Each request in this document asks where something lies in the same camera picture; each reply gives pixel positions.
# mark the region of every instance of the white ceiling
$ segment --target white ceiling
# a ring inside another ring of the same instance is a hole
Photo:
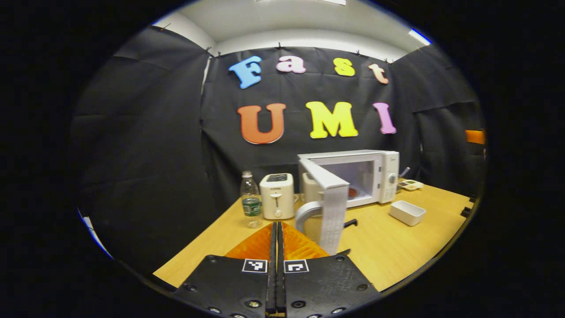
[[[216,43],[280,29],[324,29],[374,38],[411,52],[422,43],[398,18],[363,0],[200,0],[179,9]]]

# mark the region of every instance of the plastic water bottle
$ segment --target plastic water bottle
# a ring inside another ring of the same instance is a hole
[[[263,216],[261,214],[261,195],[259,194],[259,187],[253,181],[253,174],[251,171],[244,171],[241,176],[241,202],[244,206],[244,213],[246,218],[247,227],[252,229],[258,228],[263,225]]]

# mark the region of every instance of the yellow letter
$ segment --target yellow letter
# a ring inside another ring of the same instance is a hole
[[[336,103],[333,113],[330,113],[329,109],[322,102],[307,102],[306,107],[312,112],[312,132],[310,137],[314,139],[326,138],[328,133],[324,130],[324,126],[332,137],[336,136],[338,127],[342,137],[355,137],[359,135],[351,118],[350,103]]]
[[[355,75],[355,70],[351,67],[352,62],[346,58],[335,58],[333,64],[336,66],[336,72],[343,76]]]

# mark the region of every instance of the white wall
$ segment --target white wall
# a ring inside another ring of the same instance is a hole
[[[387,59],[389,61],[396,61],[408,53],[400,48],[372,38],[317,29],[265,31],[216,43],[203,29],[178,12],[163,17],[153,25],[165,27],[169,23],[167,30],[190,39],[204,49],[211,46],[210,53],[213,55],[217,55],[218,51],[222,54],[228,54],[249,49],[274,48],[279,45],[279,42],[281,42],[282,46],[308,46],[352,53],[359,50],[359,53],[362,55],[382,60]]]
[[[254,33],[218,43],[210,52],[217,55],[218,51],[228,54],[248,49],[274,48],[279,42],[281,46],[310,46],[353,53],[359,50],[361,55],[389,61],[396,61],[408,54],[402,49],[372,38],[316,29],[285,29]]]
[[[214,39],[212,39],[204,30],[190,21],[186,16],[178,12],[174,12],[168,16],[163,17],[153,25],[163,28],[169,23],[170,25],[167,27],[167,30],[186,37],[187,39],[193,41],[204,49],[209,46],[211,46],[212,48],[216,46]]]

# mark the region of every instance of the orange letter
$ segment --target orange letter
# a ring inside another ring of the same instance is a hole
[[[371,64],[369,65],[369,68],[373,70],[373,74],[375,74],[375,77],[379,80],[379,82],[388,84],[388,79],[383,76],[385,70],[380,68],[377,64]]]
[[[261,106],[243,106],[237,110],[241,115],[241,135],[252,144],[270,144],[279,140],[284,133],[283,109],[285,104],[269,104],[267,109],[271,111],[271,131],[260,132],[257,126],[257,114]]]

